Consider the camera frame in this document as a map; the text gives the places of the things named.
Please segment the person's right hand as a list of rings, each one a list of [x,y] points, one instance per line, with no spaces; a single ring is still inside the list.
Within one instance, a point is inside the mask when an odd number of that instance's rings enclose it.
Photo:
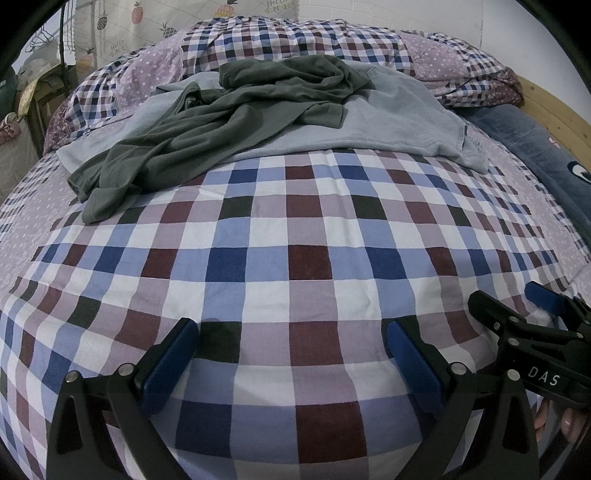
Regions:
[[[551,424],[550,414],[560,413],[560,431],[569,444],[579,444],[590,430],[590,417],[572,408],[554,407],[549,399],[538,397],[532,407],[534,430],[537,442],[541,442],[547,426]]]

